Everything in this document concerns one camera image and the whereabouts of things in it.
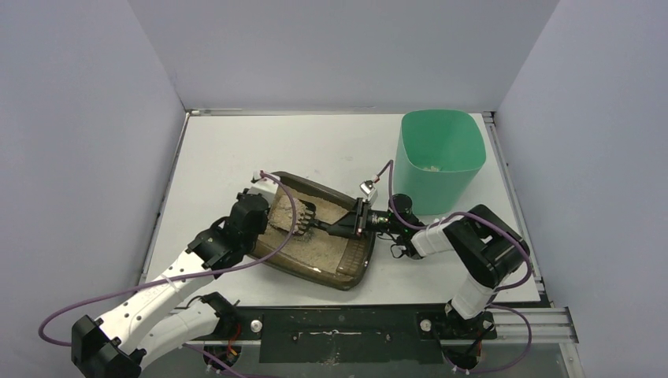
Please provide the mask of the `dark plastic litter tray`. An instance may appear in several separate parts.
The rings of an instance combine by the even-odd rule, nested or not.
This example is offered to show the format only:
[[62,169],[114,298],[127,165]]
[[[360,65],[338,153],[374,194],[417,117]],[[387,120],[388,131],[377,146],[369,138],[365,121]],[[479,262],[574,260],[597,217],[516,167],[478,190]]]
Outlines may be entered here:
[[[275,171],[295,199],[313,203],[316,218],[328,223],[353,209],[354,198],[333,188],[289,172]],[[366,233],[360,239],[345,239],[313,229],[294,236],[265,263],[271,267],[316,284],[348,291],[365,275],[376,244],[376,236]]]

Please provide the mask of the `black slotted litter scoop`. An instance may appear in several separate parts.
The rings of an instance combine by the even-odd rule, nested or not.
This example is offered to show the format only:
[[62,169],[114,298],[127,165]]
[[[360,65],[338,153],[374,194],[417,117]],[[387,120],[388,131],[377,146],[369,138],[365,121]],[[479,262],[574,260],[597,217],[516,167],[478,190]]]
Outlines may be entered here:
[[337,220],[322,220],[317,217],[317,206],[312,202],[298,200],[298,204],[302,208],[298,210],[298,218],[291,232],[294,236],[304,236],[312,228],[327,231],[329,227],[337,222]]

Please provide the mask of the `green plastic bin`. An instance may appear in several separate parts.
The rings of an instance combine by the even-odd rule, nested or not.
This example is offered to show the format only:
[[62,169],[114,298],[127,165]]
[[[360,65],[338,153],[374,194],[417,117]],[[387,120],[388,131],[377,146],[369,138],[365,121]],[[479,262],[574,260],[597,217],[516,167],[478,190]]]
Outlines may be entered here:
[[[481,130],[468,113],[425,109],[402,117],[392,187],[418,216],[451,211],[486,162]],[[443,172],[422,168],[439,166]]]

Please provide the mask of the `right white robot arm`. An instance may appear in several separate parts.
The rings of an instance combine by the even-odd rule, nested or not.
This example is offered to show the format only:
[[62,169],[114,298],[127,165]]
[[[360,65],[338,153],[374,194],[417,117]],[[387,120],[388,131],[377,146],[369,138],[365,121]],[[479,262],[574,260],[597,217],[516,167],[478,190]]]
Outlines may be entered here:
[[404,249],[403,255],[413,259],[456,253],[467,276],[446,311],[462,320],[478,317],[500,291],[519,287],[533,275],[526,241],[485,205],[424,224],[415,216],[408,195],[393,195],[388,204],[388,210],[378,211],[359,199],[339,220],[316,220],[313,225],[346,239],[387,234]]

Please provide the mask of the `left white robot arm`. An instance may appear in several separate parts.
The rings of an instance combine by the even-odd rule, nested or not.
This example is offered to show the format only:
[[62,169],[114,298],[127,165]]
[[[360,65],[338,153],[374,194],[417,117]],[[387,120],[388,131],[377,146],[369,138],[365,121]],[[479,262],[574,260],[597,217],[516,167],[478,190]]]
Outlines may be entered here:
[[261,195],[240,194],[228,217],[197,234],[150,287],[96,319],[81,317],[72,326],[74,365],[86,377],[138,377],[164,354],[232,321],[231,303],[216,292],[172,311],[254,249],[268,214]]

